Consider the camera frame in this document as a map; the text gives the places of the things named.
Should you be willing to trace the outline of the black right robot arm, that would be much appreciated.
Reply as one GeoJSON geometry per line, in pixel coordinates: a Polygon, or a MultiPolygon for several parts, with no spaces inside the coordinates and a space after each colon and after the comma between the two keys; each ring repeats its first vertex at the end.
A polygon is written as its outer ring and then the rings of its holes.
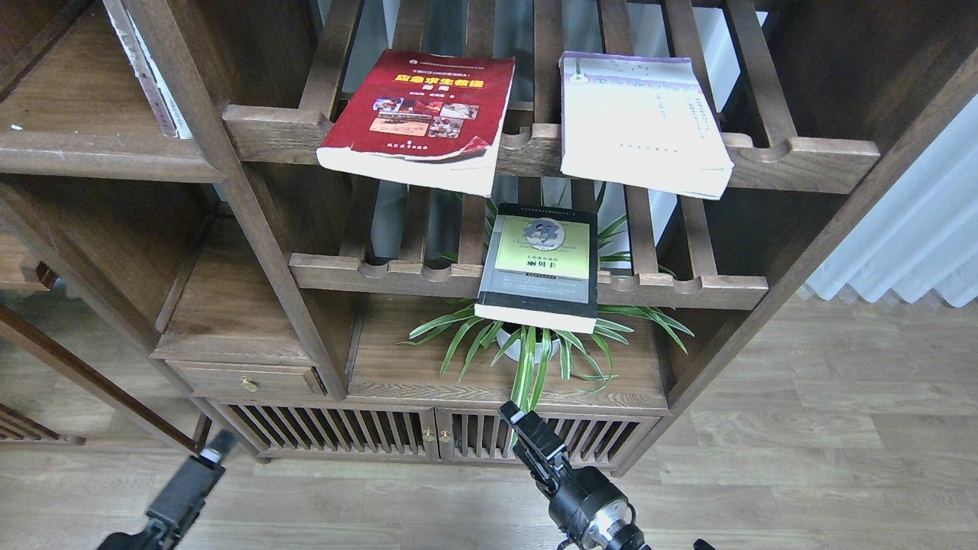
{"type": "Polygon", "coordinates": [[[559,549],[646,549],[645,536],[625,512],[628,499],[597,467],[572,467],[565,442],[536,412],[509,401],[500,407],[517,435],[513,451],[523,460],[537,487],[549,499],[549,516],[565,533],[559,549]]]}

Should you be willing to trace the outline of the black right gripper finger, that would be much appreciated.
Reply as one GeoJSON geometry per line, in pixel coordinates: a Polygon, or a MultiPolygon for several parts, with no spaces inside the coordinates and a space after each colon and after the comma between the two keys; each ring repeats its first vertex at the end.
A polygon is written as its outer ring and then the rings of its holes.
{"type": "Polygon", "coordinates": [[[499,412],[533,459],[555,459],[566,452],[565,441],[536,412],[523,411],[513,401],[504,403],[499,412]]]}

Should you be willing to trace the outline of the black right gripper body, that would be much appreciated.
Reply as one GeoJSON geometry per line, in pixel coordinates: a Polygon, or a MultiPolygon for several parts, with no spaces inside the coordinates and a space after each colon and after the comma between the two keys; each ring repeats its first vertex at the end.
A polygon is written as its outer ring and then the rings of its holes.
{"type": "Polygon", "coordinates": [[[538,490],[549,501],[549,516],[565,533],[559,549],[635,549],[636,523],[625,521],[633,511],[621,490],[596,467],[572,467],[565,453],[555,459],[533,459],[520,443],[514,452],[528,467],[538,490]]]}

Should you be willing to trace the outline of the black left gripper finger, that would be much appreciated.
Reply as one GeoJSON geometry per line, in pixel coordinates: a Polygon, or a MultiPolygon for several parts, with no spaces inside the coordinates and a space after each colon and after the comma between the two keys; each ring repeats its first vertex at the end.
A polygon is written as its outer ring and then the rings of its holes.
{"type": "Polygon", "coordinates": [[[237,435],[227,429],[220,429],[217,435],[200,452],[200,459],[213,465],[221,465],[237,443],[237,435]]]}

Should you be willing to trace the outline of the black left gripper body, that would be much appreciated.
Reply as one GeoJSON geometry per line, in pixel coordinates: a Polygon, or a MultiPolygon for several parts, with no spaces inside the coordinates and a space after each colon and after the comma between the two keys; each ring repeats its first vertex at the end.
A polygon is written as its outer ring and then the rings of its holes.
{"type": "Polygon", "coordinates": [[[142,532],[113,532],[100,549],[172,549],[198,519],[206,497],[225,469],[221,456],[191,456],[182,463],[144,512],[149,521],[142,532]]]}

